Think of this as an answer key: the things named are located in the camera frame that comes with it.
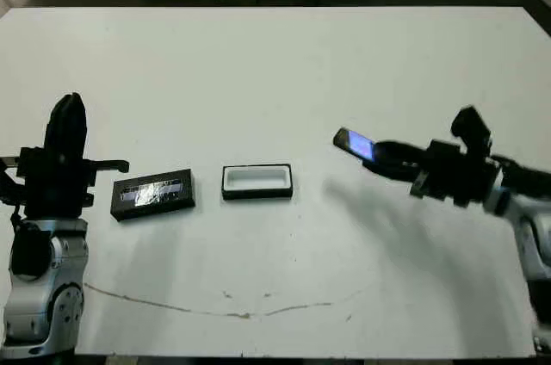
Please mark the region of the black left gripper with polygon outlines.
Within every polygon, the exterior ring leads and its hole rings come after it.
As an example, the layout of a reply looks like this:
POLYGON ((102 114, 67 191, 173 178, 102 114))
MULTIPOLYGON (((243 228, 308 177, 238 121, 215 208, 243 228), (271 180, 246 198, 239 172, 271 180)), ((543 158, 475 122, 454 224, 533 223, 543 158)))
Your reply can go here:
POLYGON ((83 158, 87 137, 86 109, 78 93, 63 96, 53 107, 46 125, 44 148, 23 147, 16 157, 1 158, 1 202, 24 206, 30 219, 76 219, 93 205, 88 188, 96 173, 129 171, 126 160, 83 158), (73 96, 72 136, 70 129, 73 96))

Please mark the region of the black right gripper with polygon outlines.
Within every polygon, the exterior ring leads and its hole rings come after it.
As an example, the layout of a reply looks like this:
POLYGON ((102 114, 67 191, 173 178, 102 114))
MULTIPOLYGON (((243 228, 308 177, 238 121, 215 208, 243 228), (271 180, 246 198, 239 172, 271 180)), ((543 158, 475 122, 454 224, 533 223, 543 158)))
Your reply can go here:
POLYGON ((396 140, 377 141, 373 157, 363 159, 363 167, 387 179, 414 181, 414 197, 449 197, 457 207, 483 202, 499 172, 484 154, 464 153, 459 145, 435 139, 426 150, 396 140))

